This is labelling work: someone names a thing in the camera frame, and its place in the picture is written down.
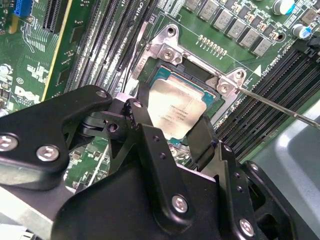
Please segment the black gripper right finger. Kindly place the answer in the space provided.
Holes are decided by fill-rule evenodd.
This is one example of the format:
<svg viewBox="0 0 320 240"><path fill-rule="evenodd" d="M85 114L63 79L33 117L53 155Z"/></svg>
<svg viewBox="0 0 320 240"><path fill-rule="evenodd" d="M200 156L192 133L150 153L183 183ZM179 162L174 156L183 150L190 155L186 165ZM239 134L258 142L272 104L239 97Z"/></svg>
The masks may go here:
<svg viewBox="0 0 320 240"><path fill-rule="evenodd" d="M218 227L226 240L297 240L295 211L252 161L240 164L201 116L186 135L196 169L217 185Z"/></svg>

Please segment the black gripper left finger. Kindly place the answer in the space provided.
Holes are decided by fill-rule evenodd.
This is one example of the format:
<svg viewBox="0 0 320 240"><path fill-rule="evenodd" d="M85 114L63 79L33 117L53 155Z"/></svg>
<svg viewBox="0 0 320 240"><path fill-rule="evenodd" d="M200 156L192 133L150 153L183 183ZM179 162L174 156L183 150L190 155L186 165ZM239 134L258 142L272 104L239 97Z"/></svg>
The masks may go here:
<svg viewBox="0 0 320 240"><path fill-rule="evenodd" d="M11 113L0 119L0 183L33 191L52 190L63 181L71 150L86 145L97 132L81 132L91 114L117 130L102 132L123 143L118 160L136 150L155 221L162 228L189 228L195 209L163 132L153 126L146 105L128 99L123 114L108 112L112 97L87 85Z"/></svg>

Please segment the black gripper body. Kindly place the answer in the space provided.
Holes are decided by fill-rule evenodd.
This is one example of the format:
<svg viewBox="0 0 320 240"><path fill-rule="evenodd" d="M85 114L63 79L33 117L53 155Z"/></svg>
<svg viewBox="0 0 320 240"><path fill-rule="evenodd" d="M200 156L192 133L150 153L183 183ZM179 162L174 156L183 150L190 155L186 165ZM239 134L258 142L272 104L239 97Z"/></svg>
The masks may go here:
<svg viewBox="0 0 320 240"><path fill-rule="evenodd" d="M181 234L157 224L141 170L131 164L71 197L59 210L53 240L234 240L237 235L222 215L218 183L179 167L195 207L192 226Z"/></svg>

